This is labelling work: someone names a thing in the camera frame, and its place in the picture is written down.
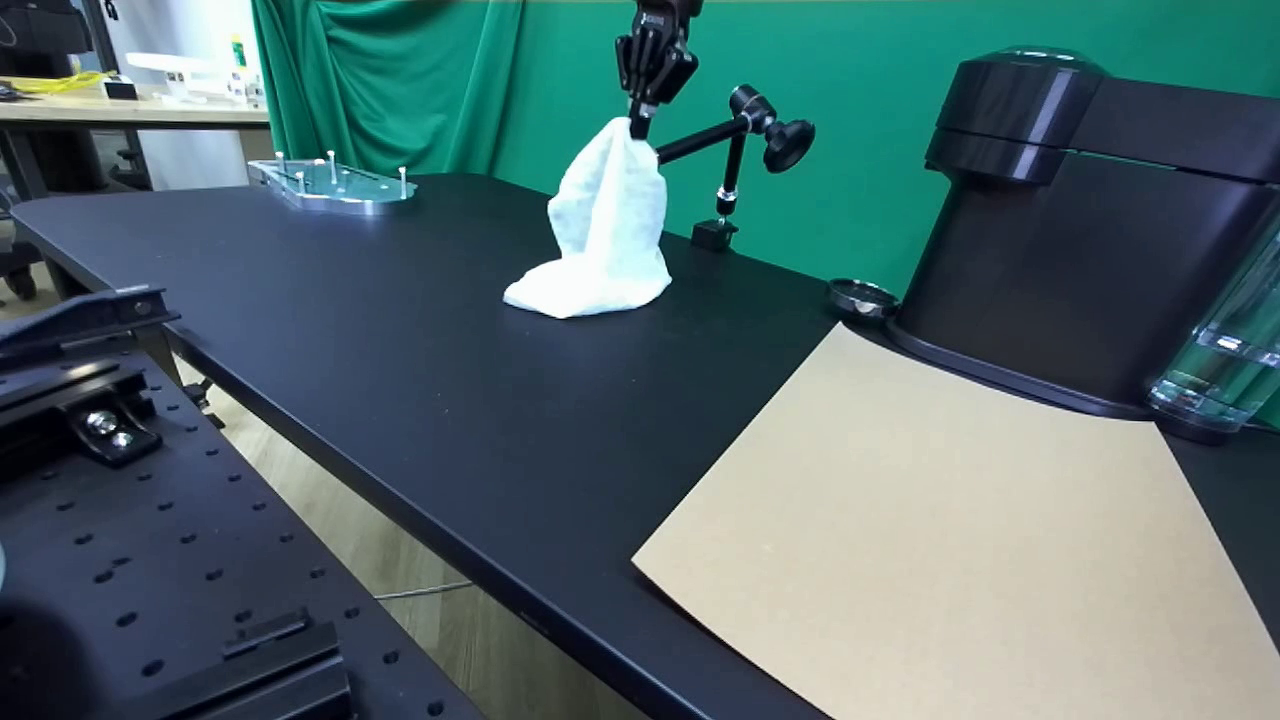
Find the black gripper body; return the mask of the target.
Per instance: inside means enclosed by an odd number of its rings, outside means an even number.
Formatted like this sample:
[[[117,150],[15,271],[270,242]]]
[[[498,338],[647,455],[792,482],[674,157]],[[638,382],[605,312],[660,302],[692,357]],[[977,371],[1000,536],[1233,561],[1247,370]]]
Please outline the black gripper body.
[[[706,0],[638,0],[627,51],[633,56],[664,56],[687,37],[687,19],[706,7]]]

